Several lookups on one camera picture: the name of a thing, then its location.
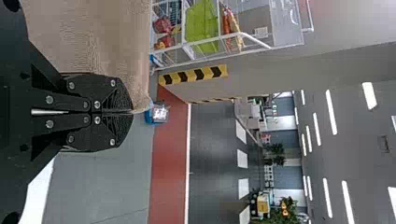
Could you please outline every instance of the bolt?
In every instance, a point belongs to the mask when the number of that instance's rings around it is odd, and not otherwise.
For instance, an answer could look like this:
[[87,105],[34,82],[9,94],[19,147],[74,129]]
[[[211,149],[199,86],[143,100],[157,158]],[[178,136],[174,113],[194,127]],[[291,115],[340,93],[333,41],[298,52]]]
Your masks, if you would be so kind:
[[95,103],[93,105],[95,106],[96,109],[100,108],[100,102],[99,101],[95,101]]
[[46,127],[48,128],[48,129],[51,129],[51,128],[53,128],[53,121],[52,120],[47,120],[47,122],[46,122]]
[[94,121],[95,121],[95,124],[100,124],[100,118],[99,117],[96,117]]
[[53,103],[53,97],[50,96],[50,95],[48,95],[48,96],[46,97],[46,102],[47,102],[48,105],[52,105],[52,103]]
[[73,135],[70,135],[70,136],[69,136],[69,139],[67,139],[67,141],[68,141],[69,143],[73,143],[73,142],[74,142],[74,136],[73,136]]
[[75,87],[76,86],[75,86],[74,82],[69,82],[69,89],[70,90],[73,90]]

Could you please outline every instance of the shelf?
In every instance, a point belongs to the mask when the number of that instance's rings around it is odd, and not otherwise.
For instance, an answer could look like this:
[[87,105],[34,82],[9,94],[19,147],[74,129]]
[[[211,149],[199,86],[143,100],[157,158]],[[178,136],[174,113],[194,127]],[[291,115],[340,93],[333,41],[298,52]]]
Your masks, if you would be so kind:
[[[233,12],[234,20],[231,16],[227,17],[231,15],[230,11],[225,12],[227,22],[232,23],[229,29],[234,30],[230,34],[223,32],[224,7]],[[257,20],[261,14],[262,21]],[[196,0],[193,4],[188,0],[153,2],[152,22],[162,16],[166,16],[172,26],[179,26],[181,30],[169,35],[156,34],[151,28],[150,53],[163,62],[163,67],[157,70],[303,45],[303,31],[306,31],[301,25],[297,0],[263,0],[257,6],[253,1],[243,0]],[[250,17],[253,16],[255,22],[252,23]],[[191,28],[194,30],[196,27],[200,31],[203,26],[206,32],[212,33],[194,35],[193,41],[189,41]],[[164,43],[161,49],[155,49],[154,44],[164,38],[170,42]]]

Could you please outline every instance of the gray floor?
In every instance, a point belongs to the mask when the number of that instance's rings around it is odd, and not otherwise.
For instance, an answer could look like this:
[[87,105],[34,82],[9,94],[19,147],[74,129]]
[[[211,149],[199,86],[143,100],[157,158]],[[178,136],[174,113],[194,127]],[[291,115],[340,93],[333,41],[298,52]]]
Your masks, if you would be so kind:
[[[157,95],[156,78],[150,95]],[[136,115],[120,148],[60,153],[54,163],[45,224],[148,223],[153,126]]]

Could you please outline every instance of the wall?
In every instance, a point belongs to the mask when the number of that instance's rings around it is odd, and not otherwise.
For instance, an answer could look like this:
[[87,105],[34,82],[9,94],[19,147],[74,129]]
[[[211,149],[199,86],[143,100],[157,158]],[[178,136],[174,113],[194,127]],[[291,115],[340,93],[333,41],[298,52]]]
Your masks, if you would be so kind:
[[230,76],[167,89],[192,101],[391,79],[396,46],[354,48],[396,41],[395,1],[315,0],[311,7],[315,32],[304,35],[304,46],[173,68],[167,71],[227,63]]

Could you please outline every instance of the fluorescent light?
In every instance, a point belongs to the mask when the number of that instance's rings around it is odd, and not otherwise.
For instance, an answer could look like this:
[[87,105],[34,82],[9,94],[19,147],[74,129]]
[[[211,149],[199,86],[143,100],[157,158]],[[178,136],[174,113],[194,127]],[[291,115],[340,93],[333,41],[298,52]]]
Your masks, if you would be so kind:
[[303,144],[304,156],[306,156],[305,136],[304,136],[303,133],[301,134],[301,142],[302,142],[302,144]]
[[321,139],[320,139],[320,132],[319,132],[317,113],[314,113],[312,116],[314,117],[315,133],[317,134],[318,146],[321,146]]
[[294,114],[296,117],[296,124],[298,125],[298,113],[297,113],[297,107],[294,107]]
[[392,118],[392,123],[393,123],[393,129],[396,132],[396,116],[392,116],[391,118]]
[[393,207],[393,214],[395,215],[396,219],[396,188],[388,187],[390,202],[392,203]]
[[355,219],[353,217],[353,211],[352,211],[352,205],[350,203],[349,190],[347,189],[347,182],[345,180],[342,181],[342,186],[343,186],[344,202],[346,204],[347,222],[349,224],[355,224]]
[[305,105],[305,94],[304,94],[304,90],[301,90],[301,100],[303,101],[303,105]]
[[312,152],[311,132],[309,131],[308,125],[305,126],[305,129],[306,129],[306,139],[308,140],[308,149],[309,152]]
[[369,108],[369,110],[371,110],[376,107],[373,83],[363,82],[361,85],[363,86],[364,97],[366,97],[367,107]]
[[312,195],[311,177],[308,176],[307,181],[308,181],[308,194],[309,194],[309,200],[313,201],[313,200],[314,200],[314,197],[313,197],[313,195]]
[[304,182],[305,197],[308,197],[308,189],[306,188],[306,176],[305,175],[303,175],[303,182]]
[[332,108],[332,96],[329,90],[326,90],[326,100],[327,100],[327,107],[329,108],[329,117],[330,117],[330,124],[332,125],[332,134],[336,135],[338,133],[337,123],[335,123],[334,109]]
[[329,215],[329,218],[332,218],[332,202],[330,201],[329,185],[326,178],[323,178],[323,188],[324,196],[326,198],[327,215]]

